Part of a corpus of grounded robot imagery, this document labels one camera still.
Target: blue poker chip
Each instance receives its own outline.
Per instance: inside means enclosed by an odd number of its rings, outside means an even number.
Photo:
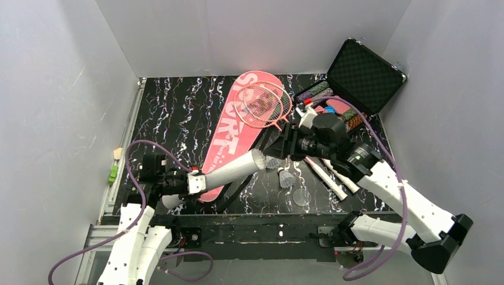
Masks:
[[[327,113],[335,114],[336,110],[333,107],[327,106],[324,108]]]

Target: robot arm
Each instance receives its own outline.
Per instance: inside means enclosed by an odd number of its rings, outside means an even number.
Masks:
[[[202,193],[233,182],[243,176],[263,170],[265,158],[259,150],[251,150],[232,162],[206,175],[197,169],[190,173],[179,170],[165,171],[164,156],[145,156],[139,181],[150,183],[147,207],[130,231],[113,245],[111,255],[98,285],[148,285],[164,249],[172,241],[172,232],[164,226],[150,227],[157,202],[165,196],[177,201],[198,198]],[[121,207],[118,231],[131,224],[140,213],[138,195],[128,197]]]
[[[300,127],[287,124],[264,153],[279,159],[287,156],[293,160],[305,156],[328,159],[338,173],[374,193],[402,215],[398,178],[380,154],[366,144],[351,142],[345,124],[334,114],[319,114],[309,121],[309,128],[306,123]],[[441,274],[462,245],[473,221],[465,214],[454,216],[439,208],[406,181],[403,185],[408,225],[399,250],[411,253],[430,272]],[[400,228],[400,224],[354,212],[338,225],[336,234],[348,244],[362,240],[392,246]]]

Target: shuttlecock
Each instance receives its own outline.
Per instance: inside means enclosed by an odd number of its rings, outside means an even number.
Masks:
[[[296,183],[296,178],[282,167],[278,168],[278,177],[280,178],[280,187],[282,188],[290,188]]]
[[[272,156],[266,156],[266,168],[275,169],[280,166],[281,160],[276,159]]]

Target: metal frame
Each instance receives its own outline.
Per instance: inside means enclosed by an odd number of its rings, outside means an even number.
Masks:
[[[103,216],[113,215],[114,213],[114,205],[117,197],[117,193],[119,191],[119,184],[121,183],[122,173],[124,170],[124,164],[126,163],[125,152],[126,148],[129,146],[131,142],[131,138],[133,137],[133,130],[135,127],[135,122],[137,120],[138,110],[140,109],[140,102],[143,97],[143,91],[145,89],[145,83],[147,78],[139,78],[138,79],[138,92],[133,101],[133,106],[131,107],[130,115],[128,117],[128,121],[126,121],[126,127],[124,128],[124,132],[122,133],[121,142],[119,143],[122,147],[122,154],[119,161],[114,161],[113,166],[118,167],[118,175],[112,185],[107,186],[105,189],[105,194],[103,196],[102,208],[100,210],[100,220]]]
[[[91,268],[93,267],[93,263],[95,261],[95,254],[96,251],[88,251],[82,256],[79,271],[77,272],[77,278],[75,279],[75,285],[87,284],[91,274]]]
[[[434,274],[431,273],[434,285],[448,285],[444,274]]]

